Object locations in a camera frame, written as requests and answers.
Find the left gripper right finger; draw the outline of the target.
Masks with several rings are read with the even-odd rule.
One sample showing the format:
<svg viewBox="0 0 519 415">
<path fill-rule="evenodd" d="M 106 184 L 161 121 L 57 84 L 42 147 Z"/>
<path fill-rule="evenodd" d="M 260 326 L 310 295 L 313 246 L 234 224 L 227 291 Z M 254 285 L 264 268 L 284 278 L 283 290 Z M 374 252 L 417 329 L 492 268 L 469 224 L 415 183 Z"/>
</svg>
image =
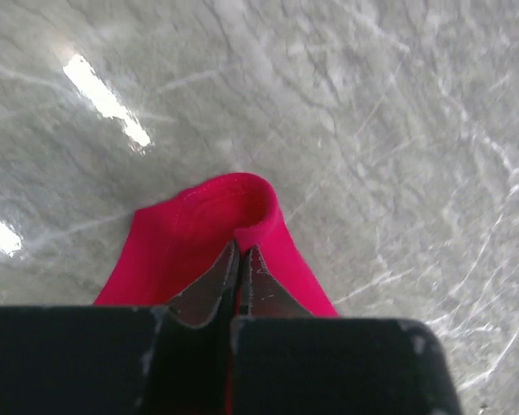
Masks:
<svg viewBox="0 0 519 415">
<path fill-rule="evenodd" d="M 313 317 L 270 273 L 257 246 L 247 252 L 242 263 L 239 314 L 274 318 Z"/>
</svg>

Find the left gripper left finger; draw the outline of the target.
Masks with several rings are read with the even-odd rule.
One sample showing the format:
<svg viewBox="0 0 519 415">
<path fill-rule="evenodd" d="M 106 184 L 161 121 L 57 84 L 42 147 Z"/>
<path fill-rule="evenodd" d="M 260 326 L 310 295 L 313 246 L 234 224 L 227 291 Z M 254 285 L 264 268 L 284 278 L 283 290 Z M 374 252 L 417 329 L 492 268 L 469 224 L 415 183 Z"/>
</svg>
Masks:
<svg viewBox="0 0 519 415">
<path fill-rule="evenodd" d="M 220 312 L 223 298 L 228 297 L 228 303 L 233 303 L 238 268 L 239 248 L 232 241 L 197 280 L 166 303 L 168 310 L 188 327 L 209 325 Z"/>
</svg>

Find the crimson red t shirt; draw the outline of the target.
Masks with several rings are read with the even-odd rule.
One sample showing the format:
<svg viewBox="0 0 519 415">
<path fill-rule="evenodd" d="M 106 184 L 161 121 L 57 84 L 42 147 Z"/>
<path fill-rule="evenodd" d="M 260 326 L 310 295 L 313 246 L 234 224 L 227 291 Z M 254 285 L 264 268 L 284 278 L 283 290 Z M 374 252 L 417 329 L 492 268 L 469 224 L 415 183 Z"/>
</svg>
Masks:
<svg viewBox="0 0 519 415">
<path fill-rule="evenodd" d="M 235 241 L 257 246 L 267 270 L 315 316 L 337 311 L 294 244 L 270 182 L 251 173 L 217 176 L 139 209 L 97 305 L 166 303 L 201 277 Z"/>
</svg>

